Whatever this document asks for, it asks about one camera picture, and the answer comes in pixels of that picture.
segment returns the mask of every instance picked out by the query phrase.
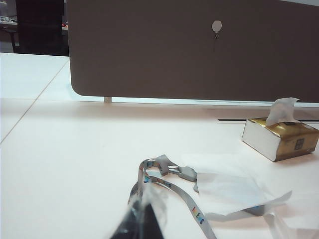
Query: lanyard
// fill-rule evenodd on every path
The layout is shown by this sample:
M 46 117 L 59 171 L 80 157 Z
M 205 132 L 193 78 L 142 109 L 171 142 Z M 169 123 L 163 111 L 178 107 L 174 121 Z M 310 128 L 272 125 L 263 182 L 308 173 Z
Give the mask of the lanyard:
M 196 180 L 196 172 L 189 167 L 179 167 L 178 165 L 171 162 L 165 155 L 161 155 L 157 158 L 151 158 L 144 160 L 139 166 L 139 175 L 138 181 L 133 186 L 130 197 L 137 194 L 138 196 L 143 195 L 143 188 L 146 183 L 157 183 L 163 187 L 169 188 L 172 191 L 176 192 L 187 204 L 188 209 L 190 210 L 193 218 L 204 232 L 208 239 L 216 239 L 216 236 L 206 219 L 204 213 L 199 209 L 198 205 L 192 199 L 192 197 L 187 194 L 180 187 L 163 180 L 161 178 L 153 176 L 151 173 L 148 173 L 146 170 L 149 168 L 157 167 L 162 176 L 167 175 L 169 172 L 177 174 L 180 178 L 194 182 Z

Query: white paper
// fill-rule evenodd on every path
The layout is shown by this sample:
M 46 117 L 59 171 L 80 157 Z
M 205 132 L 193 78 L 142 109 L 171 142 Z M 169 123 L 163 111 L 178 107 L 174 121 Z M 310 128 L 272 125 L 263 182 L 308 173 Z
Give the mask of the white paper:
M 288 192 L 270 198 L 253 178 L 217 173 L 197 173 L 197 185 L 203 211 L 224 216 L 260 205 L 270 208 L 291 196 Z

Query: desk surface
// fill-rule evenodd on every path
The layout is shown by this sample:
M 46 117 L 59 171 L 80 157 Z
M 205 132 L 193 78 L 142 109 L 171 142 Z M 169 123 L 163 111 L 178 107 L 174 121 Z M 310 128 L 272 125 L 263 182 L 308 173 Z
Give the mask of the desk surface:
M 12 22 L 12 21 L 0 21 L 0 26 L 10 26 L 10 27 L 17 27 L 18 23 L 17 22 Z M 62 31 L 67 31 L 67 27 L 61 27 Z
M 3 239 L 108 238 L 127 209 L 139 163 L 164 153 L 178 164 L 199 155 L 216 163 L 222 156 L 228 167 L 242 165 L 274 194 L 292 190 L 292 199 L 319 193 L 318 148 L 273 163 L 241 141 L 244 123 L 216 120 L 262 116 L 267 107 L 105 104 L 72 91 L 67 57 L 0 56 L 1 131 L 10 121 L 1 137 Z M 9 73 L 26 61 L 43 66 Z M 315 119 L 317 109 L 299 108 L 298 114 Z M 181 186 L 191 191 L 191 184 Z M 181 198 L 166 193 L 165 238 L 204 238 Z M 314 211 L 319 215 L 319 207 Z M 263 217 L 211 225 L 219 239 L 273 238 Z

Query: black chair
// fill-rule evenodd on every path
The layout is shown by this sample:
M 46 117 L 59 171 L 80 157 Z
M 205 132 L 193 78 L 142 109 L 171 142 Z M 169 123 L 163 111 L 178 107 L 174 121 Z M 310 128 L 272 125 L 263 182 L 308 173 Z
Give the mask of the black chair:
M 19 47 L 12 44 L 16 53 L 68 55 L 61 28 L 63 0 L 16 0 L 16 13 Z

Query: tissue box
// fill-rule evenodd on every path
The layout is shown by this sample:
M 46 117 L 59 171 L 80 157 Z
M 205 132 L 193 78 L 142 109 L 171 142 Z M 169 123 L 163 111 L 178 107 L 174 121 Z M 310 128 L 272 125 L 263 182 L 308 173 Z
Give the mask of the tissue box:
M 271 161 L 315 150 L 319 130 L 302 122 L 281 122 L 266 126 L 266 119 L 246 120 L 242 140 Z

